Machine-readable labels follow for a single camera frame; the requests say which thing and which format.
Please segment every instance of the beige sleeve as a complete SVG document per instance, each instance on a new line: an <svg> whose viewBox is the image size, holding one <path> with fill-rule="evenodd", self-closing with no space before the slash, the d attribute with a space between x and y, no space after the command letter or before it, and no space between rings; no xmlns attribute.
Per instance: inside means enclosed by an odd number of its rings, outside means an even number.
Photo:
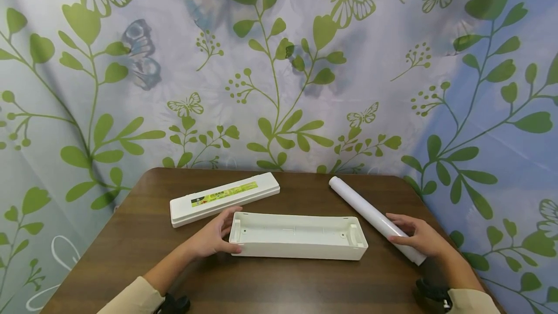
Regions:
<svg viewBox="0 0 558 314"><path fill-rule="evenodd" d="M453 307L448 314L499 314L492 297L487 293L471 289L451 289L448 291Z"/></svg>
<svg viewBox="0 0 558 314"><path fill-rule="evenodd" d="M146 279L137 277L98 314L152 314L164 300Z"/></svg>

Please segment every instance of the label sticker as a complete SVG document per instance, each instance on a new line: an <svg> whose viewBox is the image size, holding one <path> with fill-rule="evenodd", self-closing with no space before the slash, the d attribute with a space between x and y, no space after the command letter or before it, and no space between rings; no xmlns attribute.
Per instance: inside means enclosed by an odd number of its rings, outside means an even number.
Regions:
<svg viewBox="0 0 558 314"><path fill-rule="evenodd" d="M225 189L221 192L217 192L217 193L209 194L209 195L206 195L206 196L202 196L202 197L199 197L197 199L192 199L191 200L192 207L200 206L201 204L205 204L205 203L210 203L211 201L223 199L223 198L226 198L228 196L232 196L234 194L246 192L246 190L250 190L250 189L254 189L254 188L258 188L257 183L256 182L250 182L250 183L246 183L244 185L238 186L238 187L233 187L231 189Z"/></svg>

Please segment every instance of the plastic wrap roll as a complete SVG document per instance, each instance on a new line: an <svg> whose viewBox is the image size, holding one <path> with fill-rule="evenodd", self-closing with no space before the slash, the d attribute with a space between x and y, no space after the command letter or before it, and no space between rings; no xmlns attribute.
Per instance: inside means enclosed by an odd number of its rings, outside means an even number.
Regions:
<svg viewBox="0 0 558 314"><path fill-rule="evenodd" d="M374 206L372 206L368 201L360 196L359 193L355 192L350 186L348 186L342 179L338 177L333 177L329 181L331 188L347 201L347 203L355 209L364 219L368 221L375 229L378 230L383 236L406 236L407 234L403 230L399 229L393 224L386 216L379 212ZM417 266L426 259L426 256L418 252L414 248L403 245L394 244L399 251L403 252L408 259L414 262Z"/></svg>

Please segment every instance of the right hand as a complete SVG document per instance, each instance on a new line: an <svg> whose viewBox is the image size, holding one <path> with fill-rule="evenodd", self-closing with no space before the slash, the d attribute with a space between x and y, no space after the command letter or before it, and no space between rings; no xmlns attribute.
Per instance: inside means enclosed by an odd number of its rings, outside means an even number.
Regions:
<svg viewBox="0 0 558 314"><path fill-rule="evenodd" d="M194 258L207 257L219 251L240 253L242 251L241 247L223 240L231 231L234 213L238 211L242 211L242 207L229 207L209 221L199 232L184 241L185 252L189 252Z"/></svg>
<svg viewBox="0 0 558 314"><path fill-rule="evenodd" d="M436 258L455 252L455 249L425 221L406 215L386 216L409 236L388 237L393 244L411 246L426 256Z"/></svg>

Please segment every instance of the white plastic tray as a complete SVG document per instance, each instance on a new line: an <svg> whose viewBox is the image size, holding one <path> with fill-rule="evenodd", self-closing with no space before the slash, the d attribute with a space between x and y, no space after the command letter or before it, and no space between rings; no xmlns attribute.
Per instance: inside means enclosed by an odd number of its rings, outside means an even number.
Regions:
<svg viewBox="0 0 558 314"><path fill-rule="evenodd" d="M359 260L368 243L356 217L236 212L229 243L234 256Z"/></svg>
<svg viewBox="0 0 558 314"><path fill-rule="evenodd" d="M278 193L279 183L271 172L255 175L171 200L171 223L175 228L180 227L218 214L227 207L244 205Z"/></svg>

